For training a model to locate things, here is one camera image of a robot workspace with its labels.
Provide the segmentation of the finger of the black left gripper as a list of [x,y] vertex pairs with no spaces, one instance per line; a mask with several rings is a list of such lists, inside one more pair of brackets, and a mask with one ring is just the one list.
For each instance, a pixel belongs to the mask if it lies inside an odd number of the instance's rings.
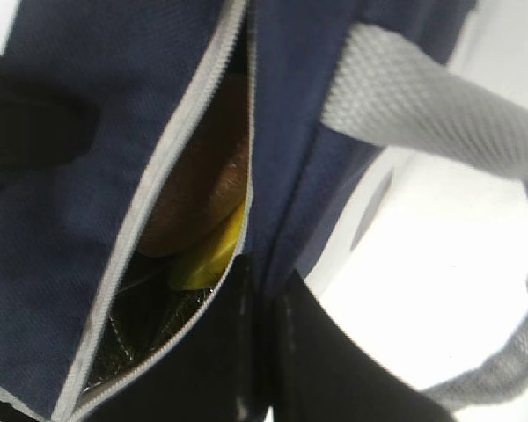
[[0,55],[0,190],[92,151],[100,111],[55,86],[6,74]]

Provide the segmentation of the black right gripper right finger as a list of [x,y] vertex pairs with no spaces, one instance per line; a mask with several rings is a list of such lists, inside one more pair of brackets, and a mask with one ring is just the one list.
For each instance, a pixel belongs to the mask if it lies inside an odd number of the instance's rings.
[[438,421],[440,406],[362,351],[293,272],[270,303],[268,396],[276,421]]

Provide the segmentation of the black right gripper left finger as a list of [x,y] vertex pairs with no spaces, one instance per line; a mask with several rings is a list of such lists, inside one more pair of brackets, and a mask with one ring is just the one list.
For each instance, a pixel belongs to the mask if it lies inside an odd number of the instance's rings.
[[252,260],[239,255],[177,344],[81,420],[262,421],[253,314]]

